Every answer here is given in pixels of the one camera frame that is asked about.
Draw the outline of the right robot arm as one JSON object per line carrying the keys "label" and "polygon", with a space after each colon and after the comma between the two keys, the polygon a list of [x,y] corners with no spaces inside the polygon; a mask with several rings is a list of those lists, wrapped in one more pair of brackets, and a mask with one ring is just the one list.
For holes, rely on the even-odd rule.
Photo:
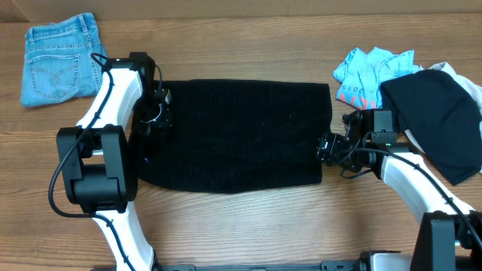
{"label": "right robot arm", "polygon": [[329,260],[323,270],[479,270],[481,213],[458,199],[430,172],[407,143],[397,141],[392,112],[354,111],[342,118],[344,135],[325,132],[316,158],[339,166],[340,175],[373,173],[391,187],[416,218],[419,232],[411,255],[365,251],[357,260]]}

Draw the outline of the black sparkly knit garment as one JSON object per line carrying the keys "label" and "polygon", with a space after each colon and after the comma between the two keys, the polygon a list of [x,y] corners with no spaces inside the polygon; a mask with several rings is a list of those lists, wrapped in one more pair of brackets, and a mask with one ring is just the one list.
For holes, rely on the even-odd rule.
{"label": "black sparkly knit garment", "polygon": [[130,145],[139,177],[171,190],[242,193],[318,184],[316,147],[329,131],[327,84],[246,80],[166,81],[173,125]]}

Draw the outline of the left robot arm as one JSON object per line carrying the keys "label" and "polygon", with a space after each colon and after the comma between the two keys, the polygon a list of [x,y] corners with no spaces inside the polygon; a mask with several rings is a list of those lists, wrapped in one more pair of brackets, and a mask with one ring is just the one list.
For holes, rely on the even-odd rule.
{"label": "left robot arm", "polygon": [[157,255],[142,232],[134,200],[138,190],[138,139],[172,128],[170,92],[163,88],[160,67],[146,52],[127,58],[92,53],[102,86],[87,113],[73,127],[59,130],[59,165],[48,190],[50,207],[62,217],[53,191],[62,178],[78,218],[93,220],[115,259],[115,270],[159,270]]}

